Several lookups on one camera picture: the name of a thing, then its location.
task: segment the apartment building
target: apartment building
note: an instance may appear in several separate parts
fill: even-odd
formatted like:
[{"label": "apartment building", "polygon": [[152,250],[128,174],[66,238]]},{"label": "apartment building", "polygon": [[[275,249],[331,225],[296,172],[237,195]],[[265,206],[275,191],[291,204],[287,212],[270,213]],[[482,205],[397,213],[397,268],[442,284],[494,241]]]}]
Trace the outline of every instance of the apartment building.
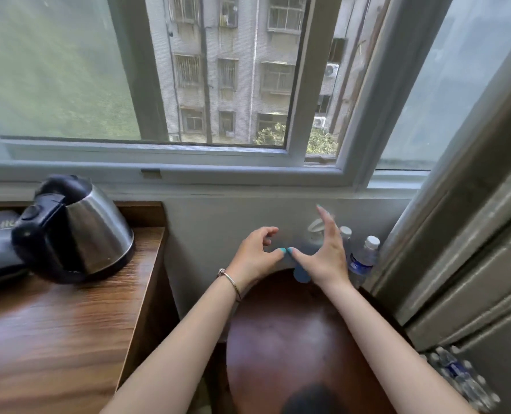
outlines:
[{"label": "apartment building", "polygon": [[[330,132],[350,62],[355,2],[342,1],[315,110],[314,126]],[[261,129],[286,123],[306,0],[147,4],[173,140],[249,144]]]}]

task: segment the forearm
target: forearm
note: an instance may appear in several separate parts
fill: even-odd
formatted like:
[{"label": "forearm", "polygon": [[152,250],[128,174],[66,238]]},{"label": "forearm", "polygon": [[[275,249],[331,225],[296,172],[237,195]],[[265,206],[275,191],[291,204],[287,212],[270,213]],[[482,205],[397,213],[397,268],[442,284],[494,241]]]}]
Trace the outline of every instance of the forearm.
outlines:
[{"label": "forearm", "polygon": [[349,284],[323,288],[399,414],[475,411]]},{"label": "forearm", "polygon": [[169,336],[122,385],[104,414],[184,414],[234,304],[236,292],[217,278]]}]

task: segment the gold bangle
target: gold bangle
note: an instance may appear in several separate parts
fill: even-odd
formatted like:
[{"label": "gold bangle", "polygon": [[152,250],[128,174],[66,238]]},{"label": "gold bangle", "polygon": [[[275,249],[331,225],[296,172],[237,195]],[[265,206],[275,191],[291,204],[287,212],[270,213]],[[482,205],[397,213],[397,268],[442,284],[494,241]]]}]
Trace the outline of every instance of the gold bangle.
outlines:
[{"label": "gold bangle", "polygon": [[240,291],[238,290],[238,286],[236,285],[235,281],[232,280],[232,278],[227,273],[225,273],[224,269],[219,269],[218,277],[219,276],[225,276],[229,280],[229,282],[231,282],[231,284],[235,287],[236,296],[237,296],[236,301],[240,302],[242,300],[242,297],[240,296]]}]

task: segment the air conditioner unit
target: air conditioner unit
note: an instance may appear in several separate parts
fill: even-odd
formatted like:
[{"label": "air conditioner unit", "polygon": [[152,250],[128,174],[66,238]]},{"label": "air conditioner unit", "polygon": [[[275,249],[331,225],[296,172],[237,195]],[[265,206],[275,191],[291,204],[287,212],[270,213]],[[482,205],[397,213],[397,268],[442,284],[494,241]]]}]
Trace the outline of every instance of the air conditioner unit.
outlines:
[{"label": "air conditioner unit", "polygon": [[322,118],[314,118],[313,119],[313,127],[314,128],[324,128],[325,122],[326,122],[326,118],[324,116]]},{"label": "air conditioner unit", "polygon": [[324,69],[324,76],[335,78],[338,75],[338,68],[340,68],[340,65],[338,64],[326,64],[326,68]]}]

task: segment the electric kettle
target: electric kettle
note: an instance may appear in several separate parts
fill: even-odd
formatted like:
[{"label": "electric kettle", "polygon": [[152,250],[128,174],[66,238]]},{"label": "electric kettle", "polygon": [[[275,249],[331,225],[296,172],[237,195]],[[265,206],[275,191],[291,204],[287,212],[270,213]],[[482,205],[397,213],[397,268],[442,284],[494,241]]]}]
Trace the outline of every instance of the electric kettle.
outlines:
[{"label": "electric kettle", "polygon": [[61,284],[105,279],[135,250],[133,231],[114,202],[75,175],[52,175],[41,184],[11,241],[29,269]]}]

